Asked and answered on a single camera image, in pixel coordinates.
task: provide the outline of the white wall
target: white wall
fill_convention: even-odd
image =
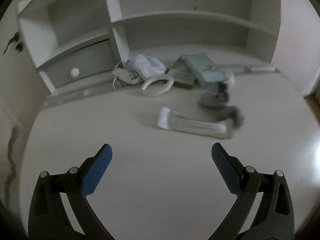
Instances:
[[[302,95],[312,92],[320,68],[320,18],[309,0],[282,0],[282,19],[272,64]]]
[[[36,72],[35,66],[31,63],[26,49],[18,53],[12,44],[6,54],[2,55],[7,42],[18,30],[15,9],[19,1],[13,0],[0,21],[0,96],[9,112],[21,124],[13,152],[18,178],[13,182],[11,187],[12,198],[10,198],[11,211],[17,216],[20,215],[18,179],[24,147],[32,124],[48,95],[48,91]],[[3,155],[6,155],[6,150],[0,152],[0,154],[2,160]],[[8,165],[1,161],[0,169],[2,171],[1,175],[5,179],[5,176],[10,172]],[[0,191],[3,190],[3,185],[0,185]]]

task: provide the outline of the white table surface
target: white table surface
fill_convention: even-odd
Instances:
[[[320,128],[303,98],[281,74],[237,76],[230,105],[244,111],[245,123],[233,139],[156,127],[163,106],[209,120],[210,112],[198,106],[202,93],[173,87],[149,98],[130,87],[40,112],[21,172],[25,228],[39,173],[65,173],[108,143],[113,159],[87,199],[115,239],[207,239],[236,200],[211,159],[211,147],[219,141],[244,166],[284,172],[297,230],[320,192]],[[249,228],[260,198],[243,229]]]

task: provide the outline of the white cable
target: white cable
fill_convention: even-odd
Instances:
[[[120,64],[121,62],[122,62],[122,60],[120,60],[120,61],[116,64],[116,66],[115,66],[115,68],[114,68],[113,70],[115,70],[115,69],[119,66],[119,64]],[[113,83],[112,83],[113,89],[116,89],[116,88],[115,88],[115,82],[117,82],[118,85],[119,85],[120,87],[122,87],[121,84],[120,84],[120,82],[117,80],[117,76],[115,76],[115,78],[113,79]]]
[[[168,82],[158,92],[146,91],[147,87],[151,83],[158,81],[158,80],[167,80]],[[144,94],[145,96],[148,96],[148,97],[157,97],[157,96],[162,95],[163,93],[167,92],[173,86],[173,83],[174,83],[174,78],[171,75],[168,75],[168,74],[155,75],[155,76],[148,78],[143,83],[143,85],[141,86],[141,93]]]

